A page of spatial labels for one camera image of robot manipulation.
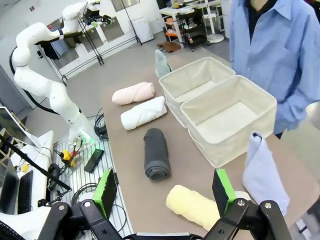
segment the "blue shirt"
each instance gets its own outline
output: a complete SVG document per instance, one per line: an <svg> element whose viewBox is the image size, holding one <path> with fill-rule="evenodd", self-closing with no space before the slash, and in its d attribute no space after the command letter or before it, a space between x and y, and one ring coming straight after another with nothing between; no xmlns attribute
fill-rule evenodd
<svg viewBox="0 0 320 240"><path fill-rule="evenodd" d="M306 107L320 100L320 25L303 0L277 0L264 13L250 43L245 0L233 0L230 61L277 100L274 133L299 125Z"/></svg>

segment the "black keyboard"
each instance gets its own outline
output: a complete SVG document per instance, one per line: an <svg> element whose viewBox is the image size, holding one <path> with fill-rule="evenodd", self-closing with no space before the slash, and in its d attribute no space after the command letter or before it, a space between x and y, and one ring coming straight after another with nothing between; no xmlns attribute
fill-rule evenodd
<svg viewBox="0 0 320 240"><path fill-rule="evenodd" d="M31 192L32 192L32 178L34 171L23 175L20 179L19 193L18 193L18 214L25 214L31 211Z"/></svg>

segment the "pink rolled towel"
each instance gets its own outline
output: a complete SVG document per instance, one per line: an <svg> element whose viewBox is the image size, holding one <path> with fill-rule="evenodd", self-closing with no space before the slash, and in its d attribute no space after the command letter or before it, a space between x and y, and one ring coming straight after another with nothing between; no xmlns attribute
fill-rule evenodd
<svg viewBox="0 0 320 240"><path fill-rule="evenodd" d="M125 105L153 98L154 95L154 84L152 82L141 82L116 91L112 96L112 102Z"/></svg>

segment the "basket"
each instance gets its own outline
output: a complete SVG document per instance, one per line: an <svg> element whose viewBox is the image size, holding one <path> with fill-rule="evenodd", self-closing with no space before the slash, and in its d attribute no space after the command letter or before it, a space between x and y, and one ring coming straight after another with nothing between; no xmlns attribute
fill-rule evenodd
<svg viewBox="0 0 320 240"><path fill-rule="evenodd" d="M179 123L186 128L181 104L224 82L236 73L212 57L185 65L160 78L166 104Z"/></svg>
<svg viewBox="0 0 320 240"><path fill-rule="evenodd" d="M234 76L181 105L189 134L220 168L248 149L251 132L274 131L277 100L243 76Z"/></svg>

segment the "brown table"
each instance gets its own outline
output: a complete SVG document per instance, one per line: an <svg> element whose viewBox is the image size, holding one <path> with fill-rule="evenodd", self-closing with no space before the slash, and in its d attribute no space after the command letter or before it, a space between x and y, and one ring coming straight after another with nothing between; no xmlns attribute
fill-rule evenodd
<svg viewBox="0 0 320 240"><path fill-rule="evenodd" d="M170 57L169 62L174 69L187 63L178 55ZM138 103L118 106L111 101L116 90L143 81L153 82L156 96L163 96L153 68L103 89L101 93L111 152L133 230L152 233L190 232L204 236L206 231L202 227L174 214L165 203L169 191L178 184L214 200L214 168L170 111L161 118L126 131L121 124L120 115ZM145 176L144 135L149 128L161 129L167 140L172 176L161 182L152 182ZM266 141L273 152L284 188L290 196L285 220L291 226L318 199L319 185L283 142L274 135L269 136ZM224 166L234 190L244 190L242 174L245 160L246 154L243 154ZM250 239L249 233L239 231L236 239Z"/></svg>

